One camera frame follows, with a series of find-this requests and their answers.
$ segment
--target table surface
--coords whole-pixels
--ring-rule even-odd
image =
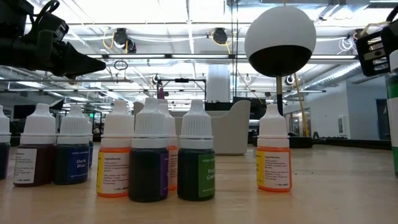
[[[95,146],[95,158],[99,145]],[[293,189],[259,190],[255,148],[216,157],[216,196],[187,202],[176,191],[154,203],[96,195],[96,159],[87,182],[17,188],[0,180],[0,223],[398,223],[392,152],[335,146],[293,149]]]

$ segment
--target orange liquid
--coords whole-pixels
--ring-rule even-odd
[[[177,189],[178,147],[169,146],[169,190]]]
[[[257,151],[259,152],[288,152],[289,153],[289,187],[287,188],[272,188],[272,187],[264,187],[258,184],[259,188],[262,190],[272,191],[272,192],[288,192],[292,189],[292,156],[290,154],[289,147],[257,147]]]
[[[98,157],[100,156],[100,153],[106,153],[106,152],[108,152],[108,153],[128,153],[128,154],[130,154],[130,150],[131,150],[131,148],[129,148],[129,147],[124,147],[124,148],[105,148],[105,147],[102,147],[99,150]],[[97,170],[97,181],[99,179],[99,175],[100,175],[100,172]],[[104,193],[98,192],[98,189],[97,189],[97,195],[101,196],[101,197],[123,197],[123,196],[127,196],[128,194],[129,194],[128,191],[123,192],[123,193],[118,193],[118,194],[104,194]]]

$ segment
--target black and white ball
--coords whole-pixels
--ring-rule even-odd
[[[317,42],[313,21],[300,9],[274,7],[249,27],[244,49],[249,63],[268,77],[291,75],[309,60]]]

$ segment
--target dropper bottle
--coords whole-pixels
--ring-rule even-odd
[[[91,168],[93,165],[93,153],[94,153],[94,142],[93,142],[93,123],[90,122],[90,117],[84,114],[84,117],[88,120],[87,122],[87,134],[88,134],[88,145],[90,147],[90,158],[88,167]]]
[[[98,153],[97,194],[102,197],[123,197],[129,188],[129,154],[134,134],[134,117],[126,102],[116,100],[106,116],[101,149]]]
[[[61,121],[53,183],[67,185],[86,181],[89,153],[87,119],[81,113],[80,105],[72,105]]]
[[[262,190],[288,192],[292,188],[292,166],[286,120],[277,105],[267,105],[260,119],[257,139],[257,185]]]
[[[51,183],[57,142],[55,127],[55,118],[47,104],[38,103],[35,111],[26,117],[14,168],[16,187]]]
[[[175,133],[175,120],[169,113],[167,100],[158,100],[159,111],[165,116],[165,133],[167,135],[167,150],[169,151],[169,190],[177,188],[177,169],[178,169],[178,144]]]
[[[2,105],[0,105],[0,180],[7,177],[10,155],[10,135],[10,119],[4,115]]]
[[[215,195],[215,152],[211,118],[202,100],[192,100],[190,111],[182,117],[178,151],[178,196],[204,201]]]
[[[129,171],[129,198],[135,202],[156,202],[169,193],[169,152],[165,116],[155,98],[146,98],[136,114]]]

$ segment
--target desk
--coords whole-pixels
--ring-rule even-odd
[[[95,146],[95,158],[99,145]],[[272,193],[256,186],[254,148],[245,156],[216,157],[216,196],[186,202],[136,203],[96,196],[96,159],[83,184],[16,188],[15,150],[0,181],[0,223],[398,223],[398,180],[392,152],[314,146],[292,150],[293,189]]]

